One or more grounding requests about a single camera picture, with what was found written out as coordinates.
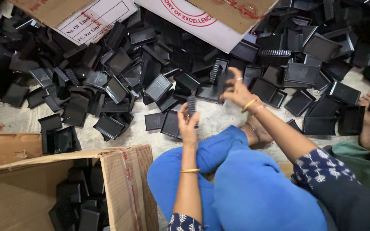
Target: floral print sleeve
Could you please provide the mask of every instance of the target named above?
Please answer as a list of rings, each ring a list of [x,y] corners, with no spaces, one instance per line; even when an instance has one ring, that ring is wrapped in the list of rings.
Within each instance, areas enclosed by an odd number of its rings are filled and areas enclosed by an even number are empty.
[[[203,231],[204,226],[194,218],[181,213],[173,213],[167,231]]]
[[[356,181],[353,172],[342,161],[320,148],[296,160],[293,171],[292,181],[307,190],[312,190],[314,185],[324,181]]]

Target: gold bangle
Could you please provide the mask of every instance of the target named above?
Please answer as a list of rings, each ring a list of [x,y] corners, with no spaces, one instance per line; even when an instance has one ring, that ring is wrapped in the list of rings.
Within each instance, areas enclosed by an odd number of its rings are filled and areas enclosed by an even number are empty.
[[[253,100],[251,100],[249,103],[247,103],[247,104],[243,107],[243,109],[242,109],[242,113],[244,113],[244,112],[246,111],[246,109],[247,109],[251,104],[253,104],[255,101],[256,101],[256,99],[253,99]]]
[[[192,173],[192,172],[199,172],[201,169],[187,169],[187,170],[182,170],[180,173]]]

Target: blue leggings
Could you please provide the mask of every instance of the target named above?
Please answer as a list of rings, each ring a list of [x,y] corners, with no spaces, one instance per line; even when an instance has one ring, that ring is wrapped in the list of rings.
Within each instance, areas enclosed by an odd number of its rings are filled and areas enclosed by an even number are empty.
[[[160,155],[148,170],[148,184],[166,218],[178,190],[182,147]],[[205,173],[222,164],[215,184],[198,174],[203,223],[208,231],[326,231],[316,199],[295,186],[268,155],[248,147],[243,131],[230,126],[199,142],[197,165]]]

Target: hand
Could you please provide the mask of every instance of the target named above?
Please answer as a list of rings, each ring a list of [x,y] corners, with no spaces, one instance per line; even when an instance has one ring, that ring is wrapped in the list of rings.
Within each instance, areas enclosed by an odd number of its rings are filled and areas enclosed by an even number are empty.
[[[197,131],[195,124],[199,123],[200,113],[197,112],[192,118],[189,118],[188,114],[188,103],[184,103],[178,111],[178,124],[179,131],[182,135],[182,142],[185,146],[194,148],[195,151],[198,148]]]
[[[234,67],[229,67],[228,70],[235,74],[234,79],[230,79],[226,82],[229,85],[233,85],[233,87],[226,89],[220,96],[220,99],[230,99],[240,107],[244,107],[247,103],[256,99],[256,106],[258,106],[258,104],[263,106],[260,98],[257,95],[251,94],[248,88],[242,83],[242,73]]]

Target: white label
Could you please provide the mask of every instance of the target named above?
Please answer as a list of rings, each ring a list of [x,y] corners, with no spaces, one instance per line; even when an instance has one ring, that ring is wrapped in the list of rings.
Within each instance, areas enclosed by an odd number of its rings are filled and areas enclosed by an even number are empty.
[[[184,0],[134,0],[220,50],[229,53],[249,32],[239,34],[208,13]]]
[[[98,0],[79,12],[75,12],[55,31],[77,45],[96,42],[115,25],[136,12],[132,0]]]

